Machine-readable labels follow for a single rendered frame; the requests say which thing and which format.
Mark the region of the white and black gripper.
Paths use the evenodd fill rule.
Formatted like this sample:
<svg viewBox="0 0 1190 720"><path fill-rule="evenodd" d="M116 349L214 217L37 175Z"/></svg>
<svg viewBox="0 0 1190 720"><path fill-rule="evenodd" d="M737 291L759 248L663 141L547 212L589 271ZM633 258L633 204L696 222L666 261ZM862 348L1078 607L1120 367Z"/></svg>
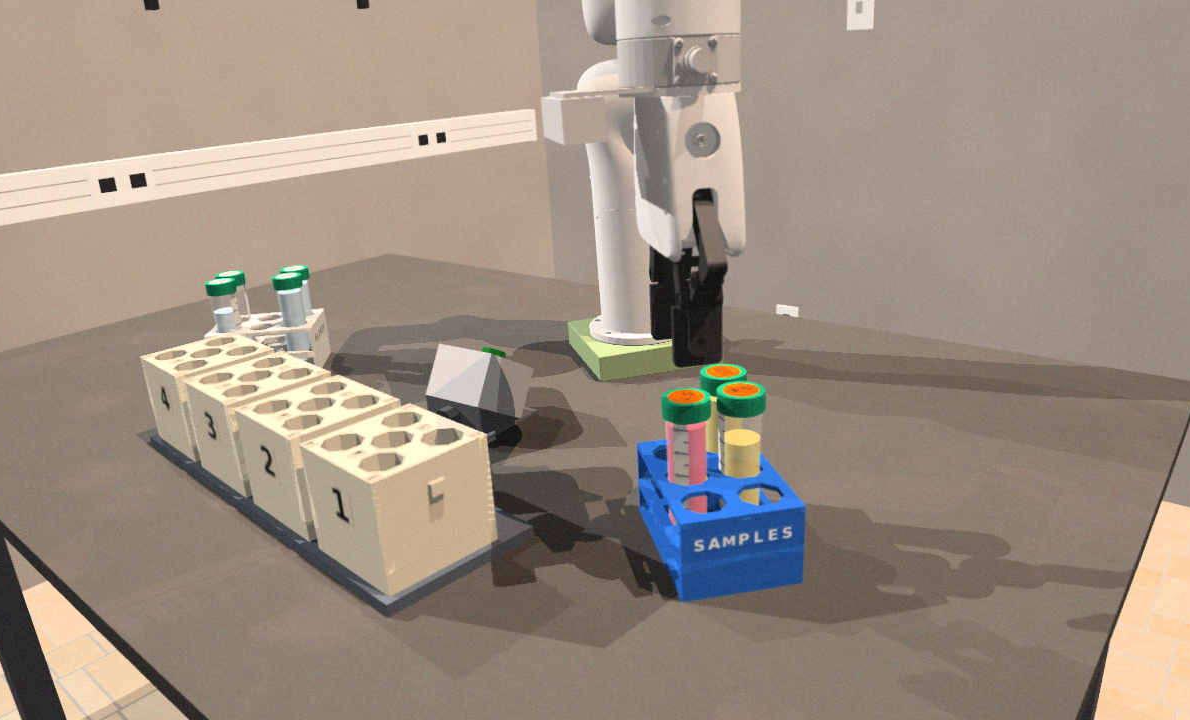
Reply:
<svg viewBox="0 0 1190 720"><path fill-rule="evenodd" d="M722 361L726 253L738 258L746 245L740 90L741 82L619 95L635 98L635 215L658 282L649 284L651 336L672 340L679 368Z"/></svg>

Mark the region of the blue tube rack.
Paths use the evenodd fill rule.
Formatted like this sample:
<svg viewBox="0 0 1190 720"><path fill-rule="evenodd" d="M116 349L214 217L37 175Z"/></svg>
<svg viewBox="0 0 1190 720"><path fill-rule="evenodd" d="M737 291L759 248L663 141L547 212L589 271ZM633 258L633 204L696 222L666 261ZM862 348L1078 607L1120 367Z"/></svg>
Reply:
<svg viewBox="0 0 1190 720"><path fill-rule="evenodd" d="M806 506L768 457L760 455L758 477L735 478L708 452L708 480L697 486L669 482L665 439L637 443L637 459L639 511L682 602L804 583ZM738 496L756 488L781 500L760 492L759 506ZM708 512L685 511L687 497L699 496L708 496Z"/></svg>

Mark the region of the sample tube s5 with green cap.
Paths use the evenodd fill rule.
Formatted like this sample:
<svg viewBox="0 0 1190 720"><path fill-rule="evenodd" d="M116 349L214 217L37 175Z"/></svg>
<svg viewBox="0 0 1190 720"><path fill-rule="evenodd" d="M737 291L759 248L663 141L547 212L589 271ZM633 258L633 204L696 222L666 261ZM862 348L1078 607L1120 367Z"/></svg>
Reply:
<svg viewBox="0 0 1190 720"><path fill-rule="evenodd" d="M718 447L718 386L747 381L746 369L735 364L713 364L700 370L700 389L710 395L710 419L708 420L708 452L719 453Z"/></svg>

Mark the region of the cream bucket adapter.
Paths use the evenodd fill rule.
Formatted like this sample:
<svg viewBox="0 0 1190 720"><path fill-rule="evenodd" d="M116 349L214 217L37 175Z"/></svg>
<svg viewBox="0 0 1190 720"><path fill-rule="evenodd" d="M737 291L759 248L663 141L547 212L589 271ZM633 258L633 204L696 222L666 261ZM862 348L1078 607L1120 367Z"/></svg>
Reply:
<svg viewBox="0 0 1190 720"><path fill-rule="evenodd" d="M407 403L299 447L319 550L388 597L497 539L480 430Z"/></svg>
<svg viewBox="0 0 1190 720"><path fill-rule="evenodd" d="M202 468L244 497L251 497L234 407L324 378L331 378L331 372L283 352L184 378L184 397Z"/></svg>
<svg viewBox="0 0 1190 720"><path fill-rule="evenodd" d="M167 348L164 351L140 356L159 438L198 462L192 413L184 401L182 381L270 353L274 353L274 348L231 332L194 342L192 345Z"/></svg>
<svg viewBox="0 0 1190 720"><path fill-rule="evenodd" d="M306 541L315 541L299 445L397 407L400 397L342 375L234 407L255 503Z"/></svg>

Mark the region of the cream tube rack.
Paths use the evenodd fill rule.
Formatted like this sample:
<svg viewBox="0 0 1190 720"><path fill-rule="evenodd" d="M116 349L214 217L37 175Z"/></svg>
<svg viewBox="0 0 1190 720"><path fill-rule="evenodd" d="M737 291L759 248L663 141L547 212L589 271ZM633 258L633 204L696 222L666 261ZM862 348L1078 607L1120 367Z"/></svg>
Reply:
<svg viewBox="0 0 1190 720"><path fill-rule="evenodd" d="M280 319L273 320L273 323L259 323L259 320L267 318L280 317ZM306 317L307 324L299 325L299 327L284 328L281 324L280 313L269 314L256 314L251 315L249 323L240 323L240 331L234 331L234 333L240 336L257 336L257 334L271 334L271 336L259 336L255 337L259 345L265 345L274 348L274 351L292 355L293 357L311 357L307 363L312 365L322 368L331 353L331 348L327 337L327 325L326 319L320 309L313 309L313 317ZM267 331L252 331L252 328L265 327L265 325L274 325L273 328L267 328ZM292 332L303 332L311 331L311 350L301 351L289 351L287 350L287 340L284 340L284 334L280 333L292 333ZM274 343L283 342L283 343ZM274 345L267 345L267 343L274 343ZM276 352L276 353L278 353Z"/></svg>

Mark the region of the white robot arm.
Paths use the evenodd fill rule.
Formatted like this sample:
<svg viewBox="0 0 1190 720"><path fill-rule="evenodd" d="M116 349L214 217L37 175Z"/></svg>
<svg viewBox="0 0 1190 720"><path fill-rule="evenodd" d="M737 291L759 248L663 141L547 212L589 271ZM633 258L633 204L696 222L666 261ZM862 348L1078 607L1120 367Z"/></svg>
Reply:
<svg viewBox="0 0 1190 720"><path fill-rule="evenodd" d="M649 284L658 282L650 281L650 246L635 215L635 98L615 94L740 83L741 4L582 0L582 6L589 35L616 45L616 60L585 70L577 90L541 98L544 137L562 145L585 143L589 154L601 302L591 337L609 345L658 345L672 340L651 336Z"/></svg>

